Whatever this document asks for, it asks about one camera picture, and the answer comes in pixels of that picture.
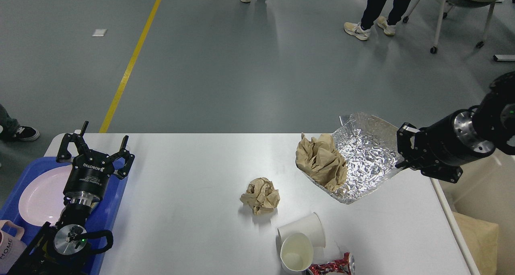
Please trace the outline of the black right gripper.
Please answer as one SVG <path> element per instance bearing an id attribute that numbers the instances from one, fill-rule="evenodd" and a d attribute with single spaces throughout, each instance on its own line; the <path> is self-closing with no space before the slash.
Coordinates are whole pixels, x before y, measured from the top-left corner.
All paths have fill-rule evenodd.
<path id="1" fill-rule="evenodd" d="M 403 123 L 397 130 L 397 148 L 403 161 L 395 167 L 457 183 L 463 174 L 461 165 L 486 158 L 496 149 L 493 142 L 478 135 L 472 117 L 471 110 L 461 109 L 426 128 Z"/>

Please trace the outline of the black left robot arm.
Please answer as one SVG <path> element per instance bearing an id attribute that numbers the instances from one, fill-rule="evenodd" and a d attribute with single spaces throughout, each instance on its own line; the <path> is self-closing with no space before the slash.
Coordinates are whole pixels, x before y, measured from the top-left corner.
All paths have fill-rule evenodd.
<path id="1" fill-rule="evenodd" d="M 128 135 L 114 154 L 89 148 L 84 140 L 88 124 L 85 121 L 80 132 L 64 134 L 56 155 L 57 163 L 71 166 L 59 219 L 44 222 L 8 275 L 82 275 L 92 257 L 112 248 L 112 231 L 89 230 L 87 223 L 105 198 L 110 180 L 127 178 L 136 157 L 127 149 Z"/>

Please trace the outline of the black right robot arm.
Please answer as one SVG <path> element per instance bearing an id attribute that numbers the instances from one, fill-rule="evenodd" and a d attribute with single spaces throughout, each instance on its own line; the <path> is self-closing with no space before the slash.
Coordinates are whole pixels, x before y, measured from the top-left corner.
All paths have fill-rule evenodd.
<path id="1" fill-rule="evenodd" d="M 396 168 L 419 170 L 424 176 L 456 183 L 462 165 L 486 158 L 495 150 L 514 155 L 514 73 L 501 75 L 489 88 L 479 105 L 456 110 L 428 127 L 403 123 L 397 130 L 403 160 Z"/>

